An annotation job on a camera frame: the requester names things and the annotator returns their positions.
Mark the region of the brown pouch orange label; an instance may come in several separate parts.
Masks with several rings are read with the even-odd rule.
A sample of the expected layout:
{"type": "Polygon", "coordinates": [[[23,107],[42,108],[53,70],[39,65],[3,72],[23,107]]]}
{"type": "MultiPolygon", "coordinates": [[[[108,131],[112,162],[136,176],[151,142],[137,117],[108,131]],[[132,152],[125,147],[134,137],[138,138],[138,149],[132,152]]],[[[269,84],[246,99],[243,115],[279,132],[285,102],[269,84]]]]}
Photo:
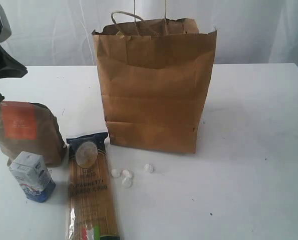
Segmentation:
{"type": "Polygon", "coordinates": [[[3,101],[0,103],[0,149],[9,160],[21,152],[44,157],[47,167],[58,167],[66,145],[57,118],[41,103],[3,101]]]}

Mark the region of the white blue milk carton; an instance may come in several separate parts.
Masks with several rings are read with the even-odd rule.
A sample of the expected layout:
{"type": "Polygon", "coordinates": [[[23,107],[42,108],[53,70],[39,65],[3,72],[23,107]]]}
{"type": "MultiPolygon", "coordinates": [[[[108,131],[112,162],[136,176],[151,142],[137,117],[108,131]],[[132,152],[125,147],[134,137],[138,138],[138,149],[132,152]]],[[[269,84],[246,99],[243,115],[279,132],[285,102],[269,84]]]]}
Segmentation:
{"type": "Polygon", "coordinates": [[[9,171],[32,201],[44,203],[56,187],[42,155],[23,151],[12,161],[9,171]]]}

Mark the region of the brown paper shopping bag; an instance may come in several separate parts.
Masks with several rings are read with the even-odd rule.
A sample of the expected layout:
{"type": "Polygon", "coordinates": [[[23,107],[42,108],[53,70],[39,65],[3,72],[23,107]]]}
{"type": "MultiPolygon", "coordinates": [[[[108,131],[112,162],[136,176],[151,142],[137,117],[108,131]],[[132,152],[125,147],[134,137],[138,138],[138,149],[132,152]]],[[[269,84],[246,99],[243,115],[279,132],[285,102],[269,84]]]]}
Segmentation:
{"type": "Polygon", "coordinates": [[[110,143],[195,153],[217,32],[190,18],[113,22],[92,32],[110,143]]]}

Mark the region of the spaghetti pasta packet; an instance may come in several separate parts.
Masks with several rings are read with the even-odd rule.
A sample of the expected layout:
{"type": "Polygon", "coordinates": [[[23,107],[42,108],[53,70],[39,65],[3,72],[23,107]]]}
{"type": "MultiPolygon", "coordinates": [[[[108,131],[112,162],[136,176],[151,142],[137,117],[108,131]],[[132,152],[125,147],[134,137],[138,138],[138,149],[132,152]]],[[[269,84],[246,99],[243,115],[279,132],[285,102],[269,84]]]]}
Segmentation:
{"type": "Polygon", "coordinates": [[[116,213],[107,164],[107,132],[67,139],[68,240],[118,240],[116,213]]]}

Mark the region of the white backdrop curtain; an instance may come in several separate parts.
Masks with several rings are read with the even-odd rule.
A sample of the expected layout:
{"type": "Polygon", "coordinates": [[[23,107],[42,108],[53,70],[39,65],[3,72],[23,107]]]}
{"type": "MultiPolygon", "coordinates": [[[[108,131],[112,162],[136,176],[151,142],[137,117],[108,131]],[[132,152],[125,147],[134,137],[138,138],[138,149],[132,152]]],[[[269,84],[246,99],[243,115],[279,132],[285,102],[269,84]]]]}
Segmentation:
{"type": "Polygon", "coordinates": [[[129,22],[191,18],[217,29],[216,63],[298,65],[298,0],[3,0],[12,36],[3,47],[27,66],[93,65],[91,33],[129,22]]]}

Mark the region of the white candy right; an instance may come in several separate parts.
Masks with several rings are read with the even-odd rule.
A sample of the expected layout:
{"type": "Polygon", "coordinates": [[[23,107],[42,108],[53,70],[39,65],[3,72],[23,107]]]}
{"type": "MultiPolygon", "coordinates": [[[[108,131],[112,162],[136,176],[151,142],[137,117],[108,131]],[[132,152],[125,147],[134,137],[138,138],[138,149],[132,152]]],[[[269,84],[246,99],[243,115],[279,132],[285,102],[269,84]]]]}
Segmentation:
{"type": "Polygon", "coordinates": [[[150,173],[151,174],[151,173],[154,172],[154,166],[152,164],[147,163],[147,164],[144,165],[144,171],[146,173],[150,173]]]}

